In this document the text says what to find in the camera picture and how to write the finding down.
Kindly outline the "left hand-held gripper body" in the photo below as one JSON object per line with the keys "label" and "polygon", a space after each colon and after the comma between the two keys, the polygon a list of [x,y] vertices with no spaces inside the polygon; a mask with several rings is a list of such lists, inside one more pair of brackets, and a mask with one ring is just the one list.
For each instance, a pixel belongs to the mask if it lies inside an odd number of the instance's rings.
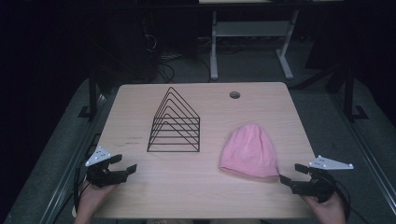
{"label": "left hand-held gripper body", "polygon": [[123,171],[110,171],[110,164],[106,164],[105,160],[111,158],[110,152],[103,147],[97,147],[85,162],[87,167],[86,179],[96,187],[102,188],[110,185],[117,185],[127,181],[128,175],[124,175]]}

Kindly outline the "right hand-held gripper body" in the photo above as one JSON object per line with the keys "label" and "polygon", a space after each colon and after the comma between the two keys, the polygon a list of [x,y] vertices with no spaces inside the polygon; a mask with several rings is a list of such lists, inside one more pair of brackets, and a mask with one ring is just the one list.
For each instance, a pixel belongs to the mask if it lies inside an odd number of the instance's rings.
{"label": "right hand-held gripper body", "polygon": [[310,170],[308,175],[311,176],[311,179],[308,182],[292,180],[293,186],[290,189],[293,194],[313,196],[318,198],[319,203],[324,203],[337,192],[342,200],[346,200],[330,171],[353,170],[354,165],[352,163],[335,161],[318,155],[306,166]]}

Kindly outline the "pink knitted beanie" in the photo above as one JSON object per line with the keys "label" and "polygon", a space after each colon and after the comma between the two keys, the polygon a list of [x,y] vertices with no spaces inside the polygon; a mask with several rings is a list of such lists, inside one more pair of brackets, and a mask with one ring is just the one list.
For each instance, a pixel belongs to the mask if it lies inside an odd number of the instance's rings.
{"label": "pink knitted beanie", "polygon": [[220,170],[249,178],[270,178],[279,175],[276,151],[264,130],[256,123],[235,130],[225,144]]}

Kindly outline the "person's left hand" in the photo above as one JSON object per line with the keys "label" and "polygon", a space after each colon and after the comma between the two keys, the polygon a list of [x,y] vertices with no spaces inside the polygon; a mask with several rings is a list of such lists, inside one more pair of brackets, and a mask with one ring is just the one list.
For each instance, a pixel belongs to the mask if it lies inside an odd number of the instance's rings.
{"label": "person's left hand", "polygon": [[74,224],[90,224],[96,210],[101,207],[117,185],[102,188],[92,185],[89,181],[83,183],[83,191],[79,196],[79,205]]}

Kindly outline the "person's right hand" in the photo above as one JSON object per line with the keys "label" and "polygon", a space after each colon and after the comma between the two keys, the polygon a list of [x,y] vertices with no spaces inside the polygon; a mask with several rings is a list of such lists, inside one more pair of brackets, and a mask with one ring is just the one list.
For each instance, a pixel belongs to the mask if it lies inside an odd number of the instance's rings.
{"label": "person's right hand", "polygon": [[336,192],[325,203],[319,203],[312,196],[302,196],[302,199],[312,209],[320,224],[347,224],[343,202]]}

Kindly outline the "black metal stand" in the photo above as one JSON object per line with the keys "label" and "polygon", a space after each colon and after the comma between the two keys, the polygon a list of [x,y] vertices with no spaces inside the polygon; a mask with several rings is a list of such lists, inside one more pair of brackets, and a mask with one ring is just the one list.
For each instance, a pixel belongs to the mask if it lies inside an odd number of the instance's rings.
{"label": "black metal stand", "polygon": [[98,115],[99,110],[102,108],[103,104],[106,102],[106,97],[102,94],[97,85],[97,76],[95,70],[89,74],[88,78],[88,90],[89,90],[89,103],[84,105],[79,113],[79,118],[87,119],[88,122],[92,122]]}
{"label": "black metal stand", "polygon": [[353,103],[354,95],[354,74],[350,67],[345,71],[345,88],[344,88],[344,114],[350,122],[356,119],[368,119],[367,114],[360,105]]}

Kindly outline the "grey metal rail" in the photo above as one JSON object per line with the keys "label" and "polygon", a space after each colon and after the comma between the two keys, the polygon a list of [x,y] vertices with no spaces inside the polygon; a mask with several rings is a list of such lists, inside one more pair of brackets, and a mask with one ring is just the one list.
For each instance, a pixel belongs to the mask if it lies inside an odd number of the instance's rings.
{"label": "grey metal rail", "polygon": [[63,172],[61,179],[50,197],[49,204],[42,218],[40,218],[39,224],[54,224],[64,208],[70,203],[74,204],[74,193],[83,182],[84,162],[95,151],[104,127],[99,122],[103,120],[101,116],[105,105],[106,102],[92,122],[88,122],[87,119],[84,122],[78,144],[72,147],[71,157],[67,160],[66,166],[61,169]]}
{"label": "grey metal rail", "polygon": [[396,128],[367,93],[352,106],[352,118],[344,111],[345,101],[340,96],[332,94],[331,99],[359,146],[388,208],[396,217]]}

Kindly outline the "white metal desk frame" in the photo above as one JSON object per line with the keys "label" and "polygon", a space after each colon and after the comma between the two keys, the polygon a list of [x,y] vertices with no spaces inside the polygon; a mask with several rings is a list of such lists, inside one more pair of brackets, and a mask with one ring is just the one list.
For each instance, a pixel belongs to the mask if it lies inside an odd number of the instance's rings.
{"label": "white metal desk frame", "polygon": [[281,65],[286,79],[292,80],[294,76],[290,70],[286,53],[299,15],[294,10],[288,21],[219,21],[217,12],[212,13],[211,51],[210,51],[210,78],[217,80],[217,39],[219,37],[284,37],[283,46],[276,51],[276,56]]}

